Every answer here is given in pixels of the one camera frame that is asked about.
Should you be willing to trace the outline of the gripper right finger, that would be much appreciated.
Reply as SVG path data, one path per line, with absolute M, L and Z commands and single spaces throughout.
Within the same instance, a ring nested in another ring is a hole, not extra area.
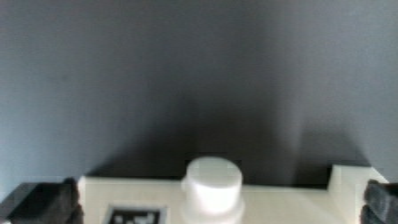
M 360 224 L 398 224 L 398 183 L 367 181 Z

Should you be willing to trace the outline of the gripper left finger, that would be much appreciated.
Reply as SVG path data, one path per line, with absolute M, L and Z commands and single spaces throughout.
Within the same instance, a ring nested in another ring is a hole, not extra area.
M 0 202 L 0 224 L 83 224 L 76 181 L 24 182 Z

